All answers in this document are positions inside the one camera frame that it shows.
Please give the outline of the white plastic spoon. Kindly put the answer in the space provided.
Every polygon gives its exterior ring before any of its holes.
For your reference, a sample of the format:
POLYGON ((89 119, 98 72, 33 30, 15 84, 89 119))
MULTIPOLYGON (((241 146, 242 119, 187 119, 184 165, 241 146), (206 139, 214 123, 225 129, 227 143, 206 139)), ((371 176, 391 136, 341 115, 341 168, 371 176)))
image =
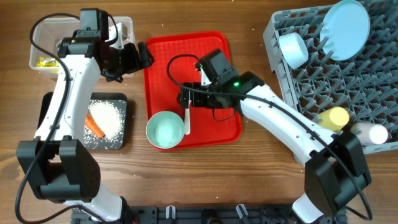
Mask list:
POLYGON ((188 108, 185 108, 184 135, 189 135, 191 132, 190 105, 191 105, 191 100, 188 101, 188 108))

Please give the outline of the green bowl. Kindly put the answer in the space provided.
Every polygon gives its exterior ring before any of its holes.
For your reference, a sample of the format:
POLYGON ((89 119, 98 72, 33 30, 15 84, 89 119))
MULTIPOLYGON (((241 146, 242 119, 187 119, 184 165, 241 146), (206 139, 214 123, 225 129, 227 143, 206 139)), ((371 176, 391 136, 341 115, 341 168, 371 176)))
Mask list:
POLYGON ((161 111, 147 122, 146 136, 159 149, 170 149, 178 145, 185 135, 183 119, 171 111, 161 111))

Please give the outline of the white rice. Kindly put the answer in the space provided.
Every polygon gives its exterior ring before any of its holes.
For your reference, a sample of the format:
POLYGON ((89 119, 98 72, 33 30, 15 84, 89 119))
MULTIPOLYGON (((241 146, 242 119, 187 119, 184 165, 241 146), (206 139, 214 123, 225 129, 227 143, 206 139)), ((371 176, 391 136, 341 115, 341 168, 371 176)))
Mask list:
POLYGON ((125 100, 90 100, 88 113, 104 132, 97 138, 86 126, 83 145, 89 150, 119 150, 124 144, 127 102, 125 100))

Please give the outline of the yellow candy wrapper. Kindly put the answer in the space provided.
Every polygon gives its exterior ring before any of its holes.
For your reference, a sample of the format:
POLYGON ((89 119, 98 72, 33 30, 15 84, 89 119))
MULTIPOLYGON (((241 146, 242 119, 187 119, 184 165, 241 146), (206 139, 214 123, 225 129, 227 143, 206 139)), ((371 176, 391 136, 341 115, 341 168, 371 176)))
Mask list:
POLYGON ((59 62, 55 58, 39 57, 39 61, 35 67, 45 72, 57 74, 59 71, 59 62))

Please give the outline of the orange carrot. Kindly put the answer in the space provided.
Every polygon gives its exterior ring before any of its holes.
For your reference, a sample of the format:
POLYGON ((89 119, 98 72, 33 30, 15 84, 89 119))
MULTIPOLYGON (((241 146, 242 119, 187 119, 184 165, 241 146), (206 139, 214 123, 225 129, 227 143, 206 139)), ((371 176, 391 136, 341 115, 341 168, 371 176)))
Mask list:
POLYGON ((85 126, 99 139, 104 138, 104 132, 98 127, 94 119, 88 113, 85 118, 85 126))

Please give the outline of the light blue bowl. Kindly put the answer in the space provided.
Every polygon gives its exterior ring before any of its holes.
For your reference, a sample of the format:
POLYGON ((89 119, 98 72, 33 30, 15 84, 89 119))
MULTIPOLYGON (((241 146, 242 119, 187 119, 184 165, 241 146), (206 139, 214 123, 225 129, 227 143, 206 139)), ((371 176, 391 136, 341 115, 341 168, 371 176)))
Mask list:
POLYGON ((308 60, 307 47, 298 33, 280 36, 279 45, 283 57, 292 69, 299 68, 308 60))

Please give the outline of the yellow plastic cup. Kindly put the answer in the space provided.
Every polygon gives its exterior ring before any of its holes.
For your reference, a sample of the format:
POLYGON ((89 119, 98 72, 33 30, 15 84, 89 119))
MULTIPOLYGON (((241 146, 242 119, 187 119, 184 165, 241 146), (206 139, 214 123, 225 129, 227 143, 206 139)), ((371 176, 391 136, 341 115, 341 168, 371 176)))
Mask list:
POLYGON ((349 121, 349 113, 339 106, 321 112, 317 117, 320 126, 334 132, 341 130, 349 121))

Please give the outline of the light blue plate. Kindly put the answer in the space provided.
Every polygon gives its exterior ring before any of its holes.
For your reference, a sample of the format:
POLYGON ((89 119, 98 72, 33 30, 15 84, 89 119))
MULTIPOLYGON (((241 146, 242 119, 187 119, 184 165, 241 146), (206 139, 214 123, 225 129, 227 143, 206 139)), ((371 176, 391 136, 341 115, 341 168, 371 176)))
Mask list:
POLYGON ((343 0, 332 6, 323 20, 320 40, 324 53, 343 61, 364 47, 370 32, 370 18, 364 6, 355 0, 343 0))

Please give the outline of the pink plastic cup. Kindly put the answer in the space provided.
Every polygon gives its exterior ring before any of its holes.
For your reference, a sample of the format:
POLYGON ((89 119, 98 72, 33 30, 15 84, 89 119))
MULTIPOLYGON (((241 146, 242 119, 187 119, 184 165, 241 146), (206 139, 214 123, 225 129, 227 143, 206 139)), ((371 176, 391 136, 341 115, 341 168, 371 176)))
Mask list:
POLYGON ((356 123, 350 131, 357 136, 362 146, 384 144, 389 136, 387 129, 380 124, 356 123))

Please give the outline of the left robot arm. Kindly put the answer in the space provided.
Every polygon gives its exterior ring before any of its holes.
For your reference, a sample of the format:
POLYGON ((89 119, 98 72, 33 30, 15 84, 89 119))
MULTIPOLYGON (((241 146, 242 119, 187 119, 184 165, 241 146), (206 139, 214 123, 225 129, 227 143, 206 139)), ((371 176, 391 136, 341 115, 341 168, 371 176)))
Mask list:
POLYGON ((154 63, 144 42, 122 48, 101 37, 67 37, 56 56, 58 79, 47 113, 33 140, 21 141, 17 159, 39 200, 77 208, 100 223, 137 223, 126 200, 102 183, 100 167, 82 143, 93 89, 100 76, 121 82, 154 63))

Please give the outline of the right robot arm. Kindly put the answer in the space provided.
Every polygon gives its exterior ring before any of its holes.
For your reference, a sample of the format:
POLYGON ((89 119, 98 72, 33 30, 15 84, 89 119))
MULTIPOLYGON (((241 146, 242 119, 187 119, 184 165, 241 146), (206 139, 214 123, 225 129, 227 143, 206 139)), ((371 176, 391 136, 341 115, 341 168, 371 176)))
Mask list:
POLYGON ((361 197, 367 212, 363 218, 372 219, 363 194, 371 175, 355 134, 336 134, 314 123, 284 103, 251 72, 234 75, 225 82, 215 78, 209 84, 183 83, 178 101, 182 108, 232 108, 285 144, 304 166, 304 193, 292 204, 301 222, 332 217, 356 196, 361 197))

